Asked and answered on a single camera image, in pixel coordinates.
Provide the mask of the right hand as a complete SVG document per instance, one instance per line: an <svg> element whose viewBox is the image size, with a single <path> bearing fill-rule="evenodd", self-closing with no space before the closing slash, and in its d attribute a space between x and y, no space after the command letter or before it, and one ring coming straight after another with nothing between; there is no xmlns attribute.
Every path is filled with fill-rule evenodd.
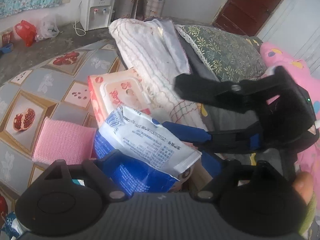
<svg viewBox="0 0 320 240"><path fill-rule="evenodd" d="M300 172L297 174L292 186L303 198L304 202L308 204L313 195L312 175L308 172Z"/></svg>

